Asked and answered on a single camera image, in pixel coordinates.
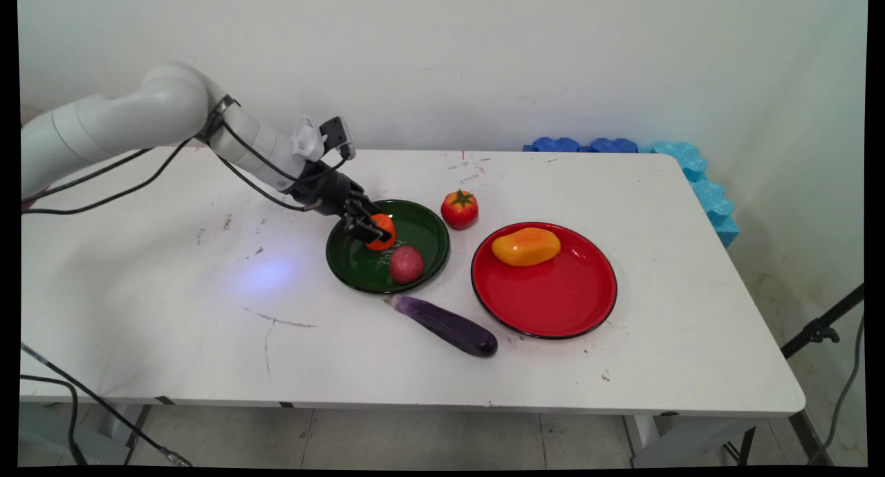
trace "orange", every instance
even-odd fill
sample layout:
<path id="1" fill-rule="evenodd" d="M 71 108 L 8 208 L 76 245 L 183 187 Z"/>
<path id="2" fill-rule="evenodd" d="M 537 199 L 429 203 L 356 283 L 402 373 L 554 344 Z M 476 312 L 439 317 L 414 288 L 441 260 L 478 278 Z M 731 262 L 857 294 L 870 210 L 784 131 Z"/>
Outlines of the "orange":
<path id="1" fill-rule="evenodd" d="M 385 248 L 390 248 L 396 242 L 396 230 L 393 227 L 393 220 L 390 219 L 390 216 L 386 214 L 374 214 L 372 215 L 372 220 L 376 222 L 379 228 L 382 228 L 388 232 L 390 232 L 390 240 L 383 243 L 382 241 L 374 241 L 371 244 L 366 244 L 366 247 L 369 247 L 370 250 L 385 250 Z"/>

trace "plate rim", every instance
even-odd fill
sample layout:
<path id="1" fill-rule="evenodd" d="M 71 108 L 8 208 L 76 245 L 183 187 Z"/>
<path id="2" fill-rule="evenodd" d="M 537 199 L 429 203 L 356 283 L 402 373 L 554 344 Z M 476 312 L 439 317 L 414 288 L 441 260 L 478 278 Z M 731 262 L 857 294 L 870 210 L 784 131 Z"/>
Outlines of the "plate rim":
<path id="1" fill-rule="evenodd" d="M 538 333 L 531 333 L 531 332 L 525 332 L 525 330 L 519 330 L 517 327 L 512 326 L 509 323 L 506 323 L 499 316 L 497 316 L 494 311 L 490 310 L 489 306 L 487 306 L 485 301 L 483 301 L 483 298 L 480 296 L 480 291 L 478 291 L 478 289 L 476 288 L 476 279 L 474 278 L 474 266 L 476 265 L 476 257 L 478 256 L 478 254 L 480 254 L 480 247 L 483 247 L 483 245 L 486 243 L 487 240 L 489 240 L 489 238 L 491 238 L 492 235 L 497 234 L 497 232 L 500 232 L 501 230 L 503 230 L 505 228 L 509 228 L 511 226 L 516 226 L 516 225 L 527 225 L 529 223 L 543 223 L 544 225 L 557 226 L 558 228 L 562 228 L 563 230 L 568 230 L 569 232 L 572 232 L 573 234 L 578 235 L 578 237 L 583 238 L 585 241 L 588 241 L 588 243 L 590 243 L 593 247 L 597 248 L 597 250 L 599 251 L 600 254 L 603 254 L 603 259 L 606 260 L 606 264 L 611 269 L 611 278 L 614 279 L 614 300 L 611 301 L 611 307 L 607 311 L 606 316 L 603 317 L 603 319 L 600 320 L 599 323 L 595 324 L 594 326 L 589 327 L 587 330 L 584 330 L 584 331 L 581 331 L 578 333 L 573 333 L 572 335 L 538 335 Z M 592 240 L 589 240 L 589 238 L 585 237 L 583 234 L 579 234 L 579 232 L 576 232 L 567 226 L 557 225 L 556 223 L 550 223 L 547 221 L 521 221 L 518 223 L 511 223 L 509 225 L 504 225 L 504 226 L 501 226 L 500 228 L 497 228 L 496 230 L 491 232 L 491 234 L 489 234 L 489 236 L 487 236 L 486 238 L 483 238 L 483 241 L 481 241 L 480 245 L 476 246 L 476 250 L 474 250 L 473 259 L 470 260 L 470 284 L 474 288 L 474 294 L 476 294 L 476 298 L 480 302 L 480 305 L 483 305 L 483 309 L 486 310 L 486 312 L 489 313 L 491 315 L 491 317 L 493 317 L 495 320 L 497 320 L 501 325 L 506 326 L 507 328 L 514 330 L 516 332 L 522 333 L 522 335 L 528 335 L 529 337 L 535 337 L 537 339 L 547 339 L 548 341 L 561 341 L 562 339 L 573 339 L 573 338 L 585 335 L 586 333 L 593 332 L 595 329 L 600 327 L 603 323 L 606 323 L 606 320 L 608 319 L 608 317 L 611 316 L 611 311 L 614 311 L 614 307 L 617 304 L 617 275 L 615 274 L 614 266 L 611 265 L 611 261 L 609 261 L 608 257 L 606 256 L 606 253 L 604 253 L 603 250 L 601 250 L 601 248 L 599 248 L 599 246 L 597 246 L 597 244 L 594 244 Z"/>
<path id="2" fill-rule="evenodd" d="M 344 219 L 341 219 L 341 220 L 338 221 L 338 223 L 335 223 L 335 226 L 332 227 L 332 231 L 329 232 L 328 237 L 326 237 L 326 266 L 328 266 L 329 270 L 332 270 L 332 274 L 335 275 L 335 278 L 336 278 L 336 279 L 339 279 L 339 281 L 341 281 L 342 283 L 344 283 L 344 285 L 346 285 L 347 287 L 350 287 L 350 288 L 352 288 L 352 289 L 354 289 L 354 290 L 358 290 L 358 291 L 360 291 L 360 292 L 364 292 L 364 293 L 367 293 L 367 294 L 398 294 L 398 293 L 400 293 L 400 292 L 405 292 L 405 291 L 407 291 L 407 290 L 411 290 L 412 288 L 416 288 L 416 287 L 418 287 L 419 285 L 421 285 L 422 283 L 424 283 L 424 282 L 429 281 L 430 279 L 432 279 L 433 276 L 436 276 L 436 275 L 437 275 L 437 273 L 442 272 L 443 267 L 445 267 L 446 262 L 448 262 L 448 260 L 449 260 L 449 253 L 451 253 L 451 240 L 449 240 L 449 228 L 448 228 L 448 226 L 445 225 L 445 223 L 443 222 L 443 219 L 440 218 L 439 215 L 437 215 L 435 212 L 433 212 L 433 210 L 430 209 L 429 207 L 424 206 L 424 204 L 415 203 L 413 200 L 405 200 L 405 199 L 382 199 L 382 200 L 375 200 L 374 202 L 375 202 L 375 203 L 408 203 L 408 204 L 414 204 L 414 205 L 416 205 L 416 206 L 418 206 L 418 207 L 420 207 L 420 208 L 426 209 L 427 212 L 429 212 L 430 214 L 436 216 L 436 219 L 439 221 L 440 225 L 442 225 L 442 228 L 445 229 L 445 254 L 442 256 L 442 261 L 440 261 L 439 269 L 437 269 L 435 272 L 427 273 L 426 275 L 421 275 L 421 277 L 420 277 L 419 279 L 417 279 L 417 281 L 414 281 L 414 282 L 411 282 L 411 283 L 407 283 L 407 284 L 405 284 L 404 286 L 402 286 L 401 288 L 396 288 L 395 290 L 368 290 L 368 289 L 366 289 L 366 288 L 359 288 L 359 287 L 357 287 L 356 285 L 352 284 L 350 281 L 347 281 L 347 279 L 345 279 L 342 275 L 340 275 L 340 274 L 338 273 L 338 271 L 335 270 L 335 266 L 333 266 L 332 263 L 330 263 L 330 259 L 329 259 L 329 251 L 331 250 L 332 235 L 333 235 L 333 234 L 334 234 L 339 228 L 343 229 L 342 226 L 344 226 Z"/>

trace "red plate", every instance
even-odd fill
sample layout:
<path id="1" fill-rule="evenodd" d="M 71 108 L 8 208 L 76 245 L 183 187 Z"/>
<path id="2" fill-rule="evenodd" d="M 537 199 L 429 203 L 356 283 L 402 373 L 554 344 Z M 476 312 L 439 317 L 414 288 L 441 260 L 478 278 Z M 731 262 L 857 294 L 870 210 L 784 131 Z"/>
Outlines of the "red plate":
<path id="1" fill-rule="evenodd" d="M 562 249 L 540 265 L 515 267 L 492 254 L 492 241 L 523 228 L 543 228 Z M 550 223 L 517 223 L 486 237 L 474 254 L 470 278 L 480 303 L 499 322 L 542 339 L 583 335 L 606 321 L 617 282 L 606 256 L 587 238 Z"/>

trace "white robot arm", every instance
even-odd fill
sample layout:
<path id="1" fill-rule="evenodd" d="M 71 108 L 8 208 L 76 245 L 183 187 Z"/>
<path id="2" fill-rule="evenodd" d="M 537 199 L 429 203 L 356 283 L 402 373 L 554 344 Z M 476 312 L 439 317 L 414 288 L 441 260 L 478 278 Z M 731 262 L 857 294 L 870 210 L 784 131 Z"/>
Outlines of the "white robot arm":
<path id="1" fill-rule="evenodd" d="M 101 95 L 86 97 L 25 125 L 21 130 L 22 199 L 58 178 L 120 153 L 190 137 L 209 144 L 231 165 L 291 194 L 310 209 L 341 216 L 354 237 L 367 243 L 390 237 L 369 218 L 380 210 L 362 187 L 319 161 L 330 149 L 338 149 L 345 160 L 354 158 L 344 119 L 333 118 L 314 127 L 304 118 L 294 136 L 285 137 L 243 111 L 200 71 L 180 62 L 150 70 L 135 93 L 111 100 Z"/>

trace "green plate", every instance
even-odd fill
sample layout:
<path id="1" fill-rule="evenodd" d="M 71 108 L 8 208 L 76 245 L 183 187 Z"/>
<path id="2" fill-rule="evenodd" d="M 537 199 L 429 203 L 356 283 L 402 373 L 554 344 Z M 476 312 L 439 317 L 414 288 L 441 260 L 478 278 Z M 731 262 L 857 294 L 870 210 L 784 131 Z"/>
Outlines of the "green plate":
<path id="1" fill-rule="evenodd" d="M 378 207 L 393 219 L 396 243 L 388 250 L 370 250 L 344 233 L 338 222 L 326 242 L 326 262 L 332 273 L 347 284 L 371 294 L 395 294 L 416 288 L 445 266 L 449 258 L 449 230 L 432 210 L 408 200 L 379 200 Z M 417 248 L 424 259 L 424 273 L 417 281 L 401 285 L 390 277 L 390 254 L 400 246 Z"/>

